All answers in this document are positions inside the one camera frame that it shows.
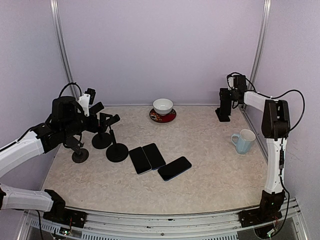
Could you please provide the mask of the small round-base phone stand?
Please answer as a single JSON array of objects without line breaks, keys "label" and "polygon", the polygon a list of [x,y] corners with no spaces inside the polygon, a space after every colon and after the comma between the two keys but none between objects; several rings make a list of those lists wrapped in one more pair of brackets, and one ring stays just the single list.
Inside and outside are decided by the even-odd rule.
[{"label": "small round-base phone stand", "polygon": [[85,162],[89,157],[89,151],[83,148],[84,144],[75,137],[68,138],[63,146],[73,151],[71,158],[77,164]]}]

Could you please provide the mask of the black phone white edge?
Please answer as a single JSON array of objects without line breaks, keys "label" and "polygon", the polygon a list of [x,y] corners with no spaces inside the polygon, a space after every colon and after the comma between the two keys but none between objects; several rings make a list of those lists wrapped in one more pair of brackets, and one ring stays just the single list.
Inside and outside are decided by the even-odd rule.
[{"label": "black phone white edge", "polygon": [[136,147],[129,152],[130,159],[138,175],[144,174],[152,169],[143,148]]}]

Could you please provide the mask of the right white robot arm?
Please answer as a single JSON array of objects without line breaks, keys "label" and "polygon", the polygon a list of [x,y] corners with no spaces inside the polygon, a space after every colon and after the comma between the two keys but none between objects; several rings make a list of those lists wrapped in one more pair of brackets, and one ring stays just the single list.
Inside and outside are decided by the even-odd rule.
[{"label": "right white robot arm", "polygon": [[265,96],[255,89],[248,90],[249,80],[243,74],[232,72],[227,75],[227,88],[219,91],[220,107],[215,112],[220,122],[229,122],[234,102],[256,108],[263,113],[261,131],[267,142],[267,179],[256,210],[256,218],[266,222],[280,210],[285,199],[283,173],[285,152],[290,132],[288,103]]}]

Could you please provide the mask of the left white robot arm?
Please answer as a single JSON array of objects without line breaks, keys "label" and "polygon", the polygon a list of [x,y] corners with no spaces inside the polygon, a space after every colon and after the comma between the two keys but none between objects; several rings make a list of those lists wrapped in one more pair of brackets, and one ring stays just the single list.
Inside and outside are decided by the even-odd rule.
[{"label": "left white robot arm", "polygon": [[[20,138],[0,150],[0,175],[4,176],[22,163],[46,154],[63,144],[74,151],[77,162],[84,162],[89,152],[83,148],[81,136],[85,131],[103,133],[111,124],[111,114],[102,113],[101,102],[93,105],[91,94],[84,93],[79,99],[60,96],[52,101],[52,111],[47,120],[28,129]],[[46,219],[63,223],[70,218],[65,201],[53,190],[33,191],[0,185],[2,210],[35,210],[44,212]]]}]

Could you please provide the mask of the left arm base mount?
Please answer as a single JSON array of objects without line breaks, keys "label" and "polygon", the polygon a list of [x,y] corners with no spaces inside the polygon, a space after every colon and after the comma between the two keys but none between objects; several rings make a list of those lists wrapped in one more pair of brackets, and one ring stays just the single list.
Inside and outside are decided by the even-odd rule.
[{"label": "left arm base mount", "polygon": [[43,218],[54,223],[83,229],[87,219],[87,213],[69,208],[55,208],[51,211],[44,212]]}]

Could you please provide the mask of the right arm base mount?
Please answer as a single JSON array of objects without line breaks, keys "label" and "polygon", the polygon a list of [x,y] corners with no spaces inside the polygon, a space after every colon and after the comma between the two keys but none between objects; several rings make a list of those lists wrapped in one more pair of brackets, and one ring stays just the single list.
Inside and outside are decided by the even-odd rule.
[{"label": "right arm base mount", "polygon": [[249,210],[242,210],[238,213],[242,228],[260,225],[282,218],[282,213],[276,208],[264,209],[257,207]]}]

